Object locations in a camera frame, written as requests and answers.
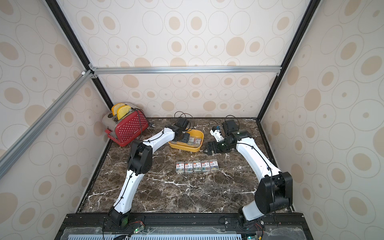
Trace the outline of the clear paper clip box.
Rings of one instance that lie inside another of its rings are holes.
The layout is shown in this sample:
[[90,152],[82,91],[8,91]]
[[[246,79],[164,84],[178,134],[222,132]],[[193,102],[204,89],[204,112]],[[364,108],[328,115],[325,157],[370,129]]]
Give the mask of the clear paper clip box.
[[185,173],[193,173],[194,172],[194,167],[193,167],[193,162],[185,162]]
[[220,169],[217,160],[210,160],[210,168],[211,171],[217,171]]
[[210,172],[211,171],[211,166],[210,166],[210,161],[201,161],[201,165],[202,165],[202,171],[203,172]]
[[182,174],[185,172],[185,162],[176,163],[176,173]]
[[202,171],[202,164],[200,161],[193,161],[193,170],[194,170],[194,172],[201,172]]

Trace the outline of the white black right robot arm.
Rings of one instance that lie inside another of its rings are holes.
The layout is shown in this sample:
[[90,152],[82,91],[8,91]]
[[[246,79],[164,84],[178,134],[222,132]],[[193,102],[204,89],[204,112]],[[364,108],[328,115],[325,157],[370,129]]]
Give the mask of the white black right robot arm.
[[207,143],[208,155],[229,153],[236,149],[253,169],[259,185],[254,200],[240,210],[243,222],[256,220],[264,215],[288,208],[293,203],[293,178],[282,172],[262,153],[248,131],[234,131],[222,134],[213,128],[210,134],[214,141]]

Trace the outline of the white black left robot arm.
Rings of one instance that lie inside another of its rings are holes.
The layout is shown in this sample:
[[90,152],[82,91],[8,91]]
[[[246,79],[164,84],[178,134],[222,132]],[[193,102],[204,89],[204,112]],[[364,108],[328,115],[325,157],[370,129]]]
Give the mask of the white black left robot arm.
[[121,229],[128,225],[133,198],[141,180],[153,165],[153,153],[170,141],[183,139],[186,131],[185,128],[169,125],[148,139],[132,142],[124,184],[118,199],[108,212],[112,223]]

